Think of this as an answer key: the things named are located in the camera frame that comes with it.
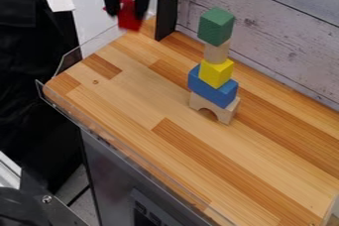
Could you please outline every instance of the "stacked toy blocks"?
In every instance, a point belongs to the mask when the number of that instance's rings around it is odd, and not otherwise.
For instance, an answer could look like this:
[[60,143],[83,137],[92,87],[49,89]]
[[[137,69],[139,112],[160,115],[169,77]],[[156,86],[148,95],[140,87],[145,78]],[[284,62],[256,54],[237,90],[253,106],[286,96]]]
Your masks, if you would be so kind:
[[200,17],[198,37],[206,42],[204,60],[188,75],[189,106],[209,109],[227,125],[240,103],[238,82],[231,79],[234,62],[228,58],[234,21],[232,14],[219,8]]

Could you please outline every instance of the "clear plastic edge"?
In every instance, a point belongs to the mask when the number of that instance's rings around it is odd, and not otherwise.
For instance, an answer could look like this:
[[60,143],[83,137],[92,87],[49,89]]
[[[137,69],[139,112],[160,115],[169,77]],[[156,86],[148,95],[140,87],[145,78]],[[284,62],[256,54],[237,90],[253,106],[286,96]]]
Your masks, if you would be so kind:
[[[118,26],[113,26],[100,35],[94,37],[92,40],[87,41],[83,45],[79,46],[78,48],[68,52],[64,56],[62,56],[60,64],[58,65],[55,75],[57,76],[61,72],[67,70],[77,62],[81,61],[84,57],[88,57],[92,54],[94,54],[99,49],[107,46],[109,43],[114,41],[115,39],[119,38],[121,35],[124,34],[124,31],[120,31],[118,29]],[[74,55],[79,56],[81,55],[82,58],[77,58],[77,61],[67,61],[68,58],[73,58]],[[201,218],[203,218],[206,222],[212,223],[212,225],[236,225],[234,224],[230,219],[226,218],[223,213],[217,211],[215,208],[212,208],[208,203],[203,201],[201,198],[197,197],[195,194],[193,194],[191,191],[186,189],[184,186],[182,186],[180,183],[178,183],[176,180],[172,179],[170,176],[168,176],[166,173],[164,173],[161,169],[157,168],[153,164],[149,163],[147,160],[145,160],[143,157],[138,155],[138,153],[134,152],[131,148],[129,148],[124,142],[121,142],[119,139],[114,137],[112,134],[107,132],[103,127],[101,127],[98,123],[93,121],[91,118],[86,116],[83,112],[78,110],[74,105],[69,104],[67,101],[65,101],[61,96],[59,96],[55,91],[50,89],[46,84],[43,84],[39,80],[36,80],[36,85],[38,89],[39,96],[42,100],[44,100],[47,104],[52,106],[56,111],[58,111],[60,114],[62,114],[64,117],[69,119],[72,123],[77,125],[80,129],[87,132],[89,135],[94,135],[100,140],[104,141],[105,144],[113,149],[115,152],[119,151],[114,146],[107,142],[107,138],[114,140],[115,142],[119,143],[119,146],[124,148],[126,151],[128,151],[131,155],[133,155],[135,158],[138,158],[140,162],[144,163],[144,166],[141,167],[138,165],[138,163],[135,163],[135,161],[130,157],[129,159],[126,158],[126,155],[122,155],[125,160],[129,160],[129,163],[132,163],[134,166],[138,167],[138,170],[141,170],[143,174],[145,174],[152,182],[154,182],[156,185],[160,186],[162,189],[164,189],[166,192],[170,193],[174,198],[180,200],[181,203],[184,203],[185,206],[188,206],[192,211],[197,213]],[[65,110],[64,108],[61,108],[59,105],[56,105],[54,102],[52,102],[50,99],[47,98],[46,93],[44,91],[48,91],[49,94],[53,95],[54,98],[58,98],[59,101],[62,101],[62,105],[67,105],[68,110]],[[78,117],[75,117],[75,114],[72,114],[72,111],[76,112],[77,116],[81,116],[83,119],[86,119],[88,122],[91,123],[91,126],[95,127],[95,130],[100,130],[100,135],[96,133],[93,133],[91,128],[83,125],[81,121],[78,120]],[[148,170],[145,169],[145,165],[148,166],[149,169],[155,170],[158,174],[164,176],[167,181],[177,186],[183,193],[185,193],[188,197],[191,198],[191,200],[197,201],[200,205],[203,205],[206,207],[206,209],[209,209],[208,215],[204,213],[204,211],[201,211],[197,208],[197,206],[194,206],[194,204],[189,203],[188,201],[183,201],[183,198],[181,195],[176,193],[174,190],[169,188],[166,184],[164,184],[162,181],[158,180],[156,177],[154,177]]]

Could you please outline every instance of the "metal frame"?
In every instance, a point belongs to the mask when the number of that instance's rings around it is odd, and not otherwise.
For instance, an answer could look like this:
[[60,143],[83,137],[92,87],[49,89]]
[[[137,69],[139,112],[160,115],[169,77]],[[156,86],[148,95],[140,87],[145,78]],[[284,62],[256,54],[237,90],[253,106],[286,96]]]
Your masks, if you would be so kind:
[[[134,189],[143,193],[182,225],[215,225],[202,212],[197,209],[193,211],[185,200],[175,197],[173,193],[169,193],[163,186],[150,179],[142,169],[129,162],[110,144],[84,130],[81,130],[81,135],[85,166],[100,225],[109,226],[113,221],[119,226],[134,225],[131,221],[133,205],[128,202]],[[101,159],[100,170],[95,166],[98,159]],[[109,186],[110,195],[105,195],[107,193],[103,192],[102,184]]]

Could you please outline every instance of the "white painted wood wall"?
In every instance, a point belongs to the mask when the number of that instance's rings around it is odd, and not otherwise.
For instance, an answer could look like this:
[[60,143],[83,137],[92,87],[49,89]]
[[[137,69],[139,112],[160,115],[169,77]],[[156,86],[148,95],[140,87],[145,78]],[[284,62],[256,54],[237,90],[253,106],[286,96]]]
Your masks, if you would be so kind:
[[177,29],[196,38],[215,6],[237,18],[232,58],[339,110],[339,0],[179,0]]

